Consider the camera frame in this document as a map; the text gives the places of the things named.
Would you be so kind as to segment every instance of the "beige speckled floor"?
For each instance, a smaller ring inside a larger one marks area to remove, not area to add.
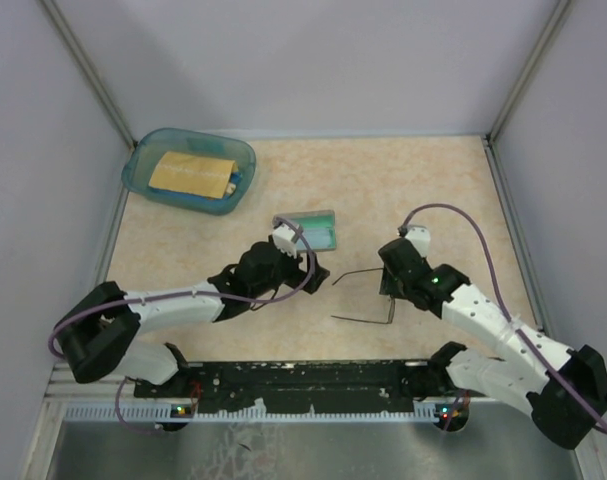
[[[271,232],[275,213],[334,209],[338,249],[319,254],[332,277],[314,296],[299,294],[218,324],[154,332],[149,340],[175,343],[188,360],[419,358],[449,340],[478,343],[431,314],[397,302],[387,326],[346,322],[330,315],[384,320],[379,273],[348,270],[380,266],[377,250],[395,238],[407,212],[427,202],[467,210],[487,235],[503,295],[513,313],[532,314],[478,137],[364,138],[255,141],[258,168],[237,209],[212,217],[173,209],[131,194],[109,278],[126,290],[188,286],[234,263]],[[479,242],[464,219],[448,211],[420,213],[430,228],[432,265],[450,263],[491,298]]]

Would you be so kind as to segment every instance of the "enclosure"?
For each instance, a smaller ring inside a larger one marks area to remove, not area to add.
[[[256,177],[234,212],[128,195],[121,170],[162,127],[253,147]],[[191,285],[264,239],[274,214],[326,208],[338,247],[320,262],[333,276],[376,267],[407,212],[431,202],[479,222],[512,311],[607,362],[607,0],[0,2],[0,479],[265,478],[217,457],[241,458],[239,443],[257,436],[270,454],[270,442],[285,445],[270,460],[274,478],[607,478],[607,437],[593,432],[566,452],[486,399],[446,446],[426,426],[361,423],[193,425],[159,446],[116,424],[65,420],[74,401],[116,391],[69,381],[46,348],[97,283]],[[449,213],[420,218],[430,255],[490,294],[469,226]],[[377,288],[364,274],[153,340],[194,361],[423,359],[449,340],[483,348],[407,303],[387,326],[332,317],[380,317]]]

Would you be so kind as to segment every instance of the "plastic tray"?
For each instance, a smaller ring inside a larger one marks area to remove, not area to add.
[[[234,160],[239,171],[232,175],[230,181],[236,184],[236,190],[224,198],[211,199],[150,187],[152,172],[168,151]],[[247,192],[255,170],[256,155],[245,142],[189,130],[162,128],[147,134],[139,142],[130,161],[123,168],[121,180],[128,190],[155,202],[212,215],[225,215],[236,208]]]

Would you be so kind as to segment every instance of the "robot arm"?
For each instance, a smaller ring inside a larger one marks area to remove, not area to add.
[[[300,288],[308,277],[302,290],[316,292],[329,272],[309,253],[308,270],[300,268],[303,259],[296,253],[298,236],[289,226],[279,225],[267,242],[252,245],[237,264],[188,288],[126,292],[115,282],[98,285],[53,332],[76,381],[89,383],[118,373],[163,384],[186,362],[175,346],[141,342],[139,335],[236,317],[250,309],[252,299],[283,284]],[[83,312],[87,315],[70,322]]]
[[[452,355],[445,369],[454,386],[517,408],[530,415],[554,443],[575,448],[596,421],[550,376],[522,337],[536,346],[599,415],[607,411],[607,371],[601,355],[587,345],[575,351],[518,318],[505,318],[461,272],[449,265],[430,267],[426,260],[429,242],[425,227],[410,226],[403,237],[379,250],[385,265],[381,292],[430,310],[498,354],[500,359],[491,359],[453,344],[456,347],[449,349]]]

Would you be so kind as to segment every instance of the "yellow sponge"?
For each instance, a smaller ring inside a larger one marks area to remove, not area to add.
[[[236,162],[181,152],[167,152],[156,165],[149,185],[171,192],[223,198]]]

